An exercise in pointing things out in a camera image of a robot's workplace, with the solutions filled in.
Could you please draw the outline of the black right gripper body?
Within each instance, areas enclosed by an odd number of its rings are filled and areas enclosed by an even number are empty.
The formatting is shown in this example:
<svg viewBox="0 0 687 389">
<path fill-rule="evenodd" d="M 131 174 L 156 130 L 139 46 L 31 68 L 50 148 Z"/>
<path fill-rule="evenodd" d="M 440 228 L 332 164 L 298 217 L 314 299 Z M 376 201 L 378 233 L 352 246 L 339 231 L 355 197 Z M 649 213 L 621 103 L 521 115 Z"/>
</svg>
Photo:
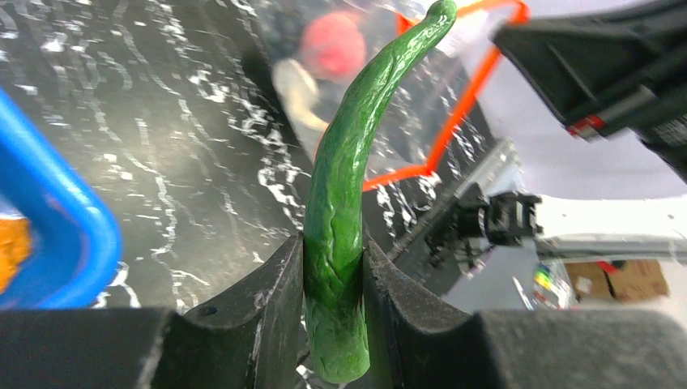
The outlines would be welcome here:
<svg viewBox="0 0 687 389">
<path fill-rule="evenodd" d="M 656 103 L 642 109 L 638 137 L 686 182 L 686 103 Z"/>
</svg>

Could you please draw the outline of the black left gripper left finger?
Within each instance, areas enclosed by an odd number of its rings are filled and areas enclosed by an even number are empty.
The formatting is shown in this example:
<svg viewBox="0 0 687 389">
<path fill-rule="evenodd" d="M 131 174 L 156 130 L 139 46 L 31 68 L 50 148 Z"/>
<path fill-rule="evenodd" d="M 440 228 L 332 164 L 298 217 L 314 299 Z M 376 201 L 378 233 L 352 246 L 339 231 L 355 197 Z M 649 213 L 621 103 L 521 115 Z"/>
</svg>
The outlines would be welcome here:
<svg viewBox="0 0 687 389">
<path fill-rule="evenodd" d="M 8 310 L 4 388 L 292 388 L 303 293 L 302 237 L 188 311 Z"/>
</svg>

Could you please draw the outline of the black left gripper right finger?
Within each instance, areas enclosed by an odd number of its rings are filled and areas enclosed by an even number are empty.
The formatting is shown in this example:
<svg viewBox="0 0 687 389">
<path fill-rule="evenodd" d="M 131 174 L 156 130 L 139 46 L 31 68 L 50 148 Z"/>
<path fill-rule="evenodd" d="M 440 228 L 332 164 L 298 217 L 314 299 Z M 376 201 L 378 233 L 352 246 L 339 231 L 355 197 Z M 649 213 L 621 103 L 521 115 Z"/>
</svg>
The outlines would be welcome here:
<svg viewBox="0 0 687 389">
<path fill-rule="evenodd" d="M 370 242 L 363 256 L 375 388 L 683 388 L 686 333 L 650 310 L 467 314 Z"/>
</svg>

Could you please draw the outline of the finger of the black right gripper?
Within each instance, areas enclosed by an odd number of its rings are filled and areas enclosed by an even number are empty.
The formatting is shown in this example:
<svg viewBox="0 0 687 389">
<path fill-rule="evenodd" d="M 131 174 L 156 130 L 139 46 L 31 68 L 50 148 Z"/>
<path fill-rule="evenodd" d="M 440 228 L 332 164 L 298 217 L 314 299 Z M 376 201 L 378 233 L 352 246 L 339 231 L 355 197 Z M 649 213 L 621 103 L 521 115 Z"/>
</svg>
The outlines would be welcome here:
<svg viewBox="0 0 687 389">
<path fill-rule="evenodd" d="M 504 24 L 493 43 L 573 136 L 686 118 L 686 3 Z"/>
</svg>

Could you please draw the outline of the short green pepper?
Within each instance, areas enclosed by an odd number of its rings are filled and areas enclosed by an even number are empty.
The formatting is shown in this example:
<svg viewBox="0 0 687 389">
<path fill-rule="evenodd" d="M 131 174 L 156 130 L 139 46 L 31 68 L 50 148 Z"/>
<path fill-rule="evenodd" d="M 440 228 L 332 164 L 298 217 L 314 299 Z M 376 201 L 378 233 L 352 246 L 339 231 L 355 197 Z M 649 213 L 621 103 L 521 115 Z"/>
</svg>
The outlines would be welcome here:
<svg viewBox="0 0 687 389">
<path fill-rule="evenodd" d="M 350 383 L 370 366 L 362 193 L 373 139 L 403 78 L 451 30 L 457 11 L 453 1 L 436 1 L 384 46 L 351 82 L 318 145 L 303 226 L 303 288 L 309 356 L 326 382 Z"/>
</svg>

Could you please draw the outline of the white garlic piece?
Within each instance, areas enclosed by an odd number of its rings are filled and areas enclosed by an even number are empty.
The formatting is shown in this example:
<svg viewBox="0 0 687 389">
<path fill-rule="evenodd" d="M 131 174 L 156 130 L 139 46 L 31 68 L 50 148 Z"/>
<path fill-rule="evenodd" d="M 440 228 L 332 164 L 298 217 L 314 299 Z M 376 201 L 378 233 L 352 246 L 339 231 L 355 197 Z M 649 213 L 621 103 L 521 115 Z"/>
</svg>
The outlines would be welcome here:
<svg viewBox="0 0 687 389">
<path fill-rule="evenodd" d="M 325 131 L 329 123 L 313 112 L 319 101 L 315 78 L 294 58 L 276 62 L 271 75 L 286 114 L 305 127 Z"/>
</svg>

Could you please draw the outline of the peach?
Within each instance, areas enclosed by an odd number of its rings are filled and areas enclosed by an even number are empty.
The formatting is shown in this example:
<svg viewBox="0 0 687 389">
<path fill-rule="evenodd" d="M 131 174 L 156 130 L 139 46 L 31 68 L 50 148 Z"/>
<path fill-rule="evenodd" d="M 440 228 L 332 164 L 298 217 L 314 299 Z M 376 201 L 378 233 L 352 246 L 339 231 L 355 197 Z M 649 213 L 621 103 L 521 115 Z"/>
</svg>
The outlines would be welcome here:
<svg viewBox="0 0 687 389">
<path fill-rule="evenodd" d="M 334 11 L 309 22 L 301 37 L 299 56 L 318 79 L 347 83 L 366 61 L 366 42 L 351 11 Z"/>
</svg>

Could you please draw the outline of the clear zip top bag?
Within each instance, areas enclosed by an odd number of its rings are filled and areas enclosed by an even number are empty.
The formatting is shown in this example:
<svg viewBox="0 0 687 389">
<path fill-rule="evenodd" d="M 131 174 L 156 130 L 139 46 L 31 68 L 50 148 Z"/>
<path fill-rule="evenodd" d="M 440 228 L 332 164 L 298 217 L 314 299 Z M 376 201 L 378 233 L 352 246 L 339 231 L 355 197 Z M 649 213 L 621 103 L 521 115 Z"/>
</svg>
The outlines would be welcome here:
<svg viewBox="0 0 687 389">
<path fill-rule="evenodd" d="M 365 190 L 436 174 L 445 152 L 472 128 L 467 117 L 476 110 L 478 94 L 501 59 L 489 40 L 491 35 L 503 24 L 527 22 L 530 17 L 524 1 L 460 1 L 457 7 L 454 26 L 396 90 L 373 141 Z M 385 45 L 416 25 L 429 2 L 255 1 L 253 8 L 272 70 L 285 58 L 303 66 L 299 49 L 306 25 L 334 11 L 351 11 L 360 17 L 366 65 Z M 319 101 L 313 112 L 330 124 L 353 79 L 336 83 L 314 78 Z M 314 157 L 324 131 L 287 117 L 308 156 Z"/>
</svg>

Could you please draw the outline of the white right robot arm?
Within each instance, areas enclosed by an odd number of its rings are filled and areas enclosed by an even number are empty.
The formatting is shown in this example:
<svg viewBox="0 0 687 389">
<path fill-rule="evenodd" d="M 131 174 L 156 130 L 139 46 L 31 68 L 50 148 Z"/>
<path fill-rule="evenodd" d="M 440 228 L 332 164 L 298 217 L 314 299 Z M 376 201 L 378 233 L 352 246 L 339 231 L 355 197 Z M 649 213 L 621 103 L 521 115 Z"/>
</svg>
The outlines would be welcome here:
<svg viewBox="0 0 687 389">
<path fill-rule="evenodd" d="M 680 178 L 686 176 L 686 4 L 650 1 L 618 11 L 505 24 L 493 43 L 577 139 L 636 134 Z M 686 257 L 685 198 L 572 200 L 472 183 L 427 227 L 432 259 L 537 241 L 542 253 L 602 261 Z"/>
</svg>

